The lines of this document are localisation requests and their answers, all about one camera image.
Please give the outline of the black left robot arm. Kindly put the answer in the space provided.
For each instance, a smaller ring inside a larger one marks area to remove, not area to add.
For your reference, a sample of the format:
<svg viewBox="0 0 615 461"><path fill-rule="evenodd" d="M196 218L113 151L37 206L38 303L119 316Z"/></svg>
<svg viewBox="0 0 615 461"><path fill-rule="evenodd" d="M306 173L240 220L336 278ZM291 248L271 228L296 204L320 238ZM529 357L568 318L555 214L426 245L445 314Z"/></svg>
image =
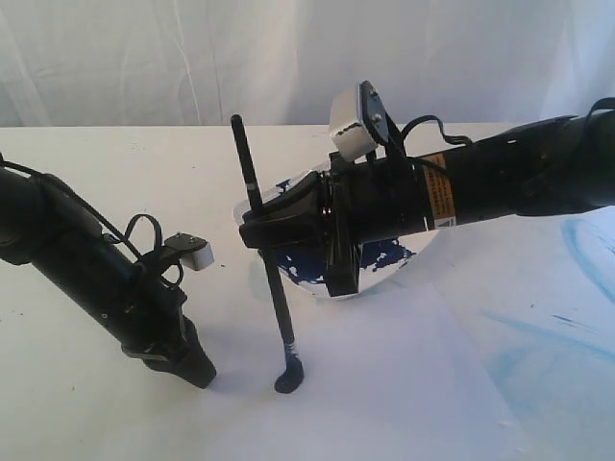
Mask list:
<svg viewBox="0 0 615 461"><path fill-rule="evenodd" d="M151 370L200 389L215 378L183 313L182 282L164 276L211 265L207 240L164 237L158 220L141 213L120 231L58 177L2 160L1 258L33 265Z"/></svg>

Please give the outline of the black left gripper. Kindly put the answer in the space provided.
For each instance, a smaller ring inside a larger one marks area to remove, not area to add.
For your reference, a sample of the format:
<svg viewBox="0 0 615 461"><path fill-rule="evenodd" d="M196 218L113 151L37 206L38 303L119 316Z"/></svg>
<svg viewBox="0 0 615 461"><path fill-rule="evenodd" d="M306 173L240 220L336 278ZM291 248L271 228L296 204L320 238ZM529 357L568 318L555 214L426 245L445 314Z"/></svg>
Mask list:
<svg viewBox="0 0 615 461"><path fill-rule="evenodd" d="M152 370L167 370L185 382L206 389L216 378L216 368L196 336L194 324L184 315L187 295L181 288L160 283L143 288L124 312L129 334L121 350L142 360Z"/></svg>

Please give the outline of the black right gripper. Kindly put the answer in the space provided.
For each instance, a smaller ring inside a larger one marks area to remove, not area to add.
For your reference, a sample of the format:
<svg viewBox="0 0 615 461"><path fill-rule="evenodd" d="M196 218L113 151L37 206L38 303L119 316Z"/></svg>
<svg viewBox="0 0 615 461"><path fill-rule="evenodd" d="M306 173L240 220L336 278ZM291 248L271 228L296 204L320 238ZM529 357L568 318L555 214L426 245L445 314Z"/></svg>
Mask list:
<svg viewBox="0 0 615 461"><path fill-rule="evenodd" d="M326 185L328 229L321 218L322 180ZM380 274L404 266L414 255L401 238L427 229L427 192L422 169L409 158L347 162L330 155L330 169L311 171L284 193L247 211L239 234L247 248L277 249L323 245L324 282L331 296L360 290L360 272Z"/></svg>

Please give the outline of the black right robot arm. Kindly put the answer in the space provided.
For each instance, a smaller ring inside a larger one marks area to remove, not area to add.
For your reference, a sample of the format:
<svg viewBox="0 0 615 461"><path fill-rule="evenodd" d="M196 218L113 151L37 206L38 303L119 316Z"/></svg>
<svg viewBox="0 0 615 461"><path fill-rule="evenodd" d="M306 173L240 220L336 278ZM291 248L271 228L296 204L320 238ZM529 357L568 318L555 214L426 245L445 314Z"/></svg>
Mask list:
<svg viewBox="0 0 615 461"><path fill-rule="evenodd" d="M252 249L312 252L333 297L359 289L362 251L371 242L450 222L507 215L584 213L614 202L614 101L481 140L447 137L444 151L411 157L407 129L392 129L384 153L363 161L330 156L239 228Z"/></svg>

